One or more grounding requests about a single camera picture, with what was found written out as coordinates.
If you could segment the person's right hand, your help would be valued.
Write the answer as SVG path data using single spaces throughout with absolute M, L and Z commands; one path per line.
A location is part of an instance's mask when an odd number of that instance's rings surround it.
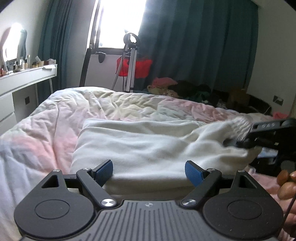
M 283 230 L 295 237 L 295 230 L 293 230 L 295 228 L 295 201 L 288 212 L 288 207 L 295 197 L 295 171 L 288 173 L 287 170 L 282 170 L 277 176 L 277 183 L 280 186 L 277 191 L 278 204 L 284 214 L 288 213 Z

